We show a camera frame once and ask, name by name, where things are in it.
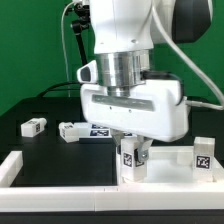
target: cable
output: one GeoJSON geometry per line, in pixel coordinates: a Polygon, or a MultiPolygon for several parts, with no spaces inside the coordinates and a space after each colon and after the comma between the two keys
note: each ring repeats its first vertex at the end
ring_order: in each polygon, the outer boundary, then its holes
{"type": "Polygon", "coordinates": [[[186,104],[189,106],[195,106],[195,107],[207,107],[215,110],[223,110],[224,109],[224,95],[222,94],[221,90],[215,85],[215,83],[189,58],[187,55],[184,54],[183,51],[172,41],[172,39],[169,37],[169,35],[166,33],[165,29],[163,28],[163,25],[161,24],[161,21],[159,19],[158,13],[156,11],[156,8],[153,4],[152,6],[152,13],[153,18],[155,20],[157,29],[165,39],[165,41],[168,43],[168,45],[173,49],[173,51],[179,55],[179,57],[198,75],[199,78],[202,79],[202,81],[211,89],[211,91],[215,94],[215,96],[218,98],[221,105],[215,105],[210,103],[203,103],[203,102],[197,102],[197,101],[186,101],[186,104]]]}
{"type": "Polygon", "coordinates": [[[39,93],[37,95],[37,97],[43,97],[46,93],[48,93],[49,91],[53,91],[55,88],[62,87],[62,86],[68,86],[68,85],[74,85],[74,84],[80,84],[80,83],[79,82],[75,82],[75,81],[58,83],[56,85],[50,86],[49,88],[47,88],[43,92],[39,93]]]}
{"type": "Polygon", "coordinates": [[[67,57],[66,46],[65,46],[64,17],[68,8],[71,5],[74,5],[75,3],[78,3],[78,2],[80,2],[80,0],[73,0],[71,3],[69,3],[65,7],[61,17],[61,39],[62,39],[63,54],[64,54],[64,60],[65,60],[66,79],[68,82],[70,81],[70,75],[69,75],[69,67],[68,67],[68,57],[67,57]]]}

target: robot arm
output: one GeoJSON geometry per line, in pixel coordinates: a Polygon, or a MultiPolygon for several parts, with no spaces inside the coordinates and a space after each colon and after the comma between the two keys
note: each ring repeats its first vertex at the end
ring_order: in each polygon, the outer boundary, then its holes
{"type": "MultiPolygon", "coordinates": [[[[95,85],[85,84],[81,91],[84,116],[88,122],[162,141],[173,141],[185,135],[188,122],[182,85],[179,80],[166,80],[164,75],[150,76],[153,67],[150,51],[153,41],[161,42],[158,32],[153,32],[152,5],[159,11],[171,35],[180,32],[171,32],[178,27],[175,25],[178,16],[173,14],[178,14],[180,5],[186,5],[186,2],[189,1],[89,1],[96,37],[96,64],[94,67],[91,63],[78,71],[81,82],[86,68],[93,71],[95,80],[95,85]]],[[[190,2],[194,3],[187,4],[192,7],[190,19],[193,19],[197,1],[190,2]]],[[[202,2],[207,6],[204,10],[210,12],[210,0],[202,2]]],[[[206,15],[211,22],[212,12],[206,15]]],[[[190,28],[191,32],[196,32],[194,26],[190,28]]]]}

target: white block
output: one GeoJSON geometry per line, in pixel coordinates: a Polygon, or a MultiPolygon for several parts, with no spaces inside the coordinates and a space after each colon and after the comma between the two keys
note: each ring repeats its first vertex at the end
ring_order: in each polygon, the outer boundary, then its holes
{"type": "Polygon", "coordinates": [[[44,131],[47,120],[45,118],[33,118],[21,125],[23,137],[34,137],[44,131]]]}
{"type": "Polygon", "coordinates": [[[135,159],[138,146],[136,137],[121,140],[121,176],[127,182],[139,182],[147,176],[147,163],[139,163],[135,159]]]}
{"type": "Polygon", "coordinates": [[[193,162],[193,151],[191,149],[180,149],[177,153],[177,164],[181,166],[190,166],[193,162]]]}
{"type": "Polygon", "coordinates": [[[79,141],[79,131],[78,128],[69,123],[60,123],[59,124],[60,136],[67,142],[77,142],[79,141]]]}
{"type": "Polygon", "coordinates": [[[12,151],[0,166],[0,188],[10,187],[22,166],[22,152],[12,151]]]}
{"type": "Polygon", "coordinates": [[[196,137],[194,142],[193,178],[213,182],[214,138],[196,137]]]}

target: green backdrop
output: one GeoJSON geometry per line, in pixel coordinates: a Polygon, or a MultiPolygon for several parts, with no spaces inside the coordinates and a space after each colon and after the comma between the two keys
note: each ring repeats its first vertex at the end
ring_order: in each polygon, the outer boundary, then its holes
{"type": "MultiPolygon", "coordinates": [[[[0,115],[23,98],[36,96],[55,83],[66,81],[61,45],[60,20],[66,0],[0,1],[0,115]]],[[[224,1],[214,1],[214,19],[209,31],[196,43],[183,44],[186,52],[224,91],[224,1]]],[[[70,29],[74,15],[65,18],[70,73],[81,66],[70,29]]],[[[88,59],[94,58],[94,34],[85,31],[88,59]]],[[[166,45],[155,47],[155,65],[179,75],[187,95],[216,102],[204,84],[166,45]]]]}

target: label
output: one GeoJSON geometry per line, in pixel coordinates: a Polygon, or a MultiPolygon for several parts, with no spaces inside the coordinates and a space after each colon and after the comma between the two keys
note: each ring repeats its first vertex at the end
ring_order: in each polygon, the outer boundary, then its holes
{"type": "Polygon", "coordinates": [[[132,162],[133,162],[132,155],[124,153],[124,165],[132,167],[132,162]]]}
{"type": "Polygon", "coordinates": [[[96,131],[91,131],[90,136],[109,136],[109,130],[96,130],[96,131]]]}
{"type": "Polygon", "coordinates": [[[40,123],[36,124],[36,132],[40,132],[40,123]]]}
{"type": "Polygon", "coordinates": [[[212,157],[208,155],[195,155],[195,168],[200,170],[212,169],[212,157]]]}

